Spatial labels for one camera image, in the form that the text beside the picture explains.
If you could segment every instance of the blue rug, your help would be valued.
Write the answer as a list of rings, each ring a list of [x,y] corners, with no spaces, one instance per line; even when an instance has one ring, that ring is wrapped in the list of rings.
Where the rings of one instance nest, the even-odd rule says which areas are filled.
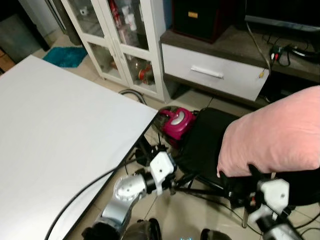
[[[76,68],[86,55],[84,47],[54,47],[43,60],[61,68]]]

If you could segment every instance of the pink pillow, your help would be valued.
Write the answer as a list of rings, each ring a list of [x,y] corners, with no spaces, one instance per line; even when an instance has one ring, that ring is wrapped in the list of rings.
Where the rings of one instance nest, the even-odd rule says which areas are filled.
[[[217,172],[228,177],[261,172],[314,170],[320,166],[320,86],[296,92],[232,122]]]

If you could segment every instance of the white table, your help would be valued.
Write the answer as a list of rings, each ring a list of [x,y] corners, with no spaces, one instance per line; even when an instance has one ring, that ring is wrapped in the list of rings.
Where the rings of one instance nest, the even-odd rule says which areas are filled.
[[[29,56],[0,77],[0,239],[43,240],[87,183],[116,167],[157,111]],[[61,240],[106,183],[85,191],[50,239]]]

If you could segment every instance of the bottle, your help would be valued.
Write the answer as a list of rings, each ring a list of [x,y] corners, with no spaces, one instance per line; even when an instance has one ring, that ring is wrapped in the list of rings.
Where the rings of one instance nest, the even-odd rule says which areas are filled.
[[[151,63],[147,63],[145,69],[141,69],[138,74],[139,80],[144,84],[151,85],[155,83],[154,71]]]
[[[135,15],[134,15],[132,5],[129,4],[129,5],[123,6],[121,10],[124,16],[125,24],[128,24],[130,26],[131,31],[136,31],[137,25],[136,25],[136,20],[135,20]]]
[[[147,61],[137,57],[131,57],[131,59],[129,59],[128,64],[129,64],[129,68],[130,68],[130,72],[133,80],[134,81],[140,80],[139,73],[141,70],[147,67]]]
[[[118,7],[117,7],[117,5],[115,3],[115,0],[109,0],[109,6],[110,6],[110,10],[111,10],[111,13],[112,13],[112,16],[113,16],[115,27],[117,29],[119,29],[119,28],[121,28],[122,23],[121,23],[121,20],[120,20]]]

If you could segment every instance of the tv screen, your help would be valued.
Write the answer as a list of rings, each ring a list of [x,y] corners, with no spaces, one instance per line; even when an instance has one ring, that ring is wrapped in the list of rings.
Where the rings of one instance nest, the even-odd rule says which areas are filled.
[[[320,1],[246,0],[245,20],[305,31],[319,31]]]

